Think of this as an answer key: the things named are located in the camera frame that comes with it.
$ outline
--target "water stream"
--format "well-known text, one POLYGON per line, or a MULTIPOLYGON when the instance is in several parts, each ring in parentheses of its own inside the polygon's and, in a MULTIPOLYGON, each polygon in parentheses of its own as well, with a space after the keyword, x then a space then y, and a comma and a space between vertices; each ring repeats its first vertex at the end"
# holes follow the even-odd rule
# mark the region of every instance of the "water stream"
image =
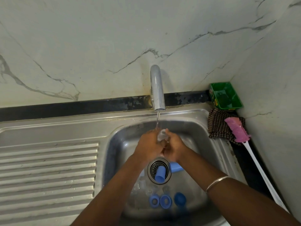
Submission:
POLYGON ((157 112, 157 124, 156 124, 156 129, 159 126, 159 118, 160 118, 160 112, 157 112))

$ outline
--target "person washing hands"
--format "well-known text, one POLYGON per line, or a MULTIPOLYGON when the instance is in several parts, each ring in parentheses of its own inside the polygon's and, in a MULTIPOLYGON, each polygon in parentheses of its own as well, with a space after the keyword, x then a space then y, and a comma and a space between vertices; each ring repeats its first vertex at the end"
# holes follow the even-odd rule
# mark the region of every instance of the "person washing hands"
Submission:
POLYGON ((179 163, 207 191, 209 198, 232 226, 301 225, 266 196, 212 166, 188 148, 177 134, 166 129, 169 144, 165 141, 157 143, 159 131, 151 130, 141 136, 133 155, 80 213, 72 226, 118 225, 140 172, 159 155, 179 163))

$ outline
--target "green plastic box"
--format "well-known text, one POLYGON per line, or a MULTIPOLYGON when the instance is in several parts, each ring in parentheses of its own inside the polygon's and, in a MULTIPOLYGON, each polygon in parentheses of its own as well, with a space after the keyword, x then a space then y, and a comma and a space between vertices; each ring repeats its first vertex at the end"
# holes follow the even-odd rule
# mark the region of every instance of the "green plastic box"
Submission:
POLYGON ((211 83, 209 94, 213 105, 221 110, 236 110, 243 107, 230 82, 211 83))

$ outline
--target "checkered cloth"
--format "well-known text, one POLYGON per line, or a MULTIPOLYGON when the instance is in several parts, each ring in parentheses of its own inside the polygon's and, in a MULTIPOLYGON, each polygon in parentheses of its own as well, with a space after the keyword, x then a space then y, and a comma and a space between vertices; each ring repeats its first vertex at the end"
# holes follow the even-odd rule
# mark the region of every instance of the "checkered cloth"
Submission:
MULTIPOLYGON (((235 142, 235 136, 232 134, 231 129, 224 121, 228 117, 238 117, 236 114, 228 113, 218 108, 211 109, 208 117, 208 132, 210 138, 223 137, 227 140, 242 146, 241 143, 235 142)), ((245 128, 245 118, 239 117, 243 127, 245 128)))

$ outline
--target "drain strainer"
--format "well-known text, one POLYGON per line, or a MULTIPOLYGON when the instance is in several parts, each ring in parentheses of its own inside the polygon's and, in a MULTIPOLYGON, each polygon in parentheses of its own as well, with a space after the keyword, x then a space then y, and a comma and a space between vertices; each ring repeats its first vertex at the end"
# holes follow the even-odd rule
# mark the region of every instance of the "drain strainer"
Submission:
POLYGON ((151 161, 148 165, 148 177, 149 177, 149 179, 157 185, 162 185, 162 184, 165 184, 166 182, 168 182, 168 180, 171 177, 171 172, 169 170, 168 164, 169 164, 168 161, 164 158, 156 158, 153 161, 151 161), (160 166, 165 167, 165 181, 163 183, 159 183, 155 180, 157 169, 160 166))

